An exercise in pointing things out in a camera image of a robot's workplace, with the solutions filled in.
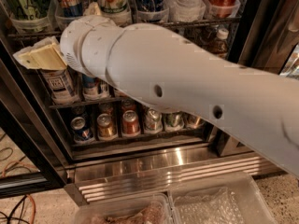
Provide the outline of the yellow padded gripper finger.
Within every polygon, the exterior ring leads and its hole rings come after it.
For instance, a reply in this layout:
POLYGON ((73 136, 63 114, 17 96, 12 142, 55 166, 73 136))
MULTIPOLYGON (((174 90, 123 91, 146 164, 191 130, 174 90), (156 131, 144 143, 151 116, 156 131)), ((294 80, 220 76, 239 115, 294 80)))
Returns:
POLYGON ((21 49, 13 57, 27 69, 57 71, 67 68, 55 36, 46 37, 31 47, 21 49))

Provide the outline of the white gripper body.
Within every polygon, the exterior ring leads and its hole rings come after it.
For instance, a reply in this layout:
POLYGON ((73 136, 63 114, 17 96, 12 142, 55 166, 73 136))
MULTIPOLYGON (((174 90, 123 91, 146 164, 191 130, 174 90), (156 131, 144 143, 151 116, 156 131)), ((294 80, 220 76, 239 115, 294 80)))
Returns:
POLYGON ((82 44, 86 35, 99 25, 115 26, 116 23, 100 15, 89 15, 74 20, 64 29, 60 38, 60 50, 68 66, 77 72, 91 76, 82 58, 82 44))

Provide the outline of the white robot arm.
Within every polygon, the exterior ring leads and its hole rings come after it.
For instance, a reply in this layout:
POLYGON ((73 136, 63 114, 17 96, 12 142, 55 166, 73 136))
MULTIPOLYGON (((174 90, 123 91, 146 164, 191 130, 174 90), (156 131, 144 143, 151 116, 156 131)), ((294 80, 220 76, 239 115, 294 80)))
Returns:
POLYGON ((299 81, 225 61, 159 25, 124 28, 102 16, 72 21, 16 52, 28 69, 98 77, 163 113, 197 115, 299 176, 299 81))

